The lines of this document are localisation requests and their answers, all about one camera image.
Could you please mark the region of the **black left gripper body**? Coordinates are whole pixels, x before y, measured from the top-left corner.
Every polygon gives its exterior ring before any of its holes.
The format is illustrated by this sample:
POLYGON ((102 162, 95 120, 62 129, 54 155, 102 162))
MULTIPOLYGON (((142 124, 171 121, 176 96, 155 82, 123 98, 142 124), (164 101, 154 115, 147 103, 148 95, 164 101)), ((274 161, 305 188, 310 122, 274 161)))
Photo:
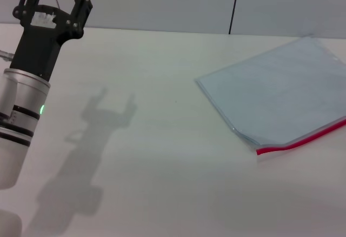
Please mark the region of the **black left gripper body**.
POLYGON ((60 49, 68 40, 82 38, 84 31, 76 30, 69 20, 70 14, 52 6, 37 5, 39 13, 54 14, 55 28, 31 25, 34 11, 20 20, 24 28, 10 68, 26 71, 49 81, 60 49))

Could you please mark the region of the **clear document bag red zipper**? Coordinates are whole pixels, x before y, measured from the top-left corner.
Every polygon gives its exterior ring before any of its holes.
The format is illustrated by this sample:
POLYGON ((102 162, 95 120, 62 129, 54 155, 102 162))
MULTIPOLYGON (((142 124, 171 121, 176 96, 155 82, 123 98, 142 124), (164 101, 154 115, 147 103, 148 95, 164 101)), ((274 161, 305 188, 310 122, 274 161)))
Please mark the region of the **clear document bag red zipper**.
POLYGON ((196 83, 257 155, 292 150, 346 126, 346 63, 312 37, 201 76, 196 83))

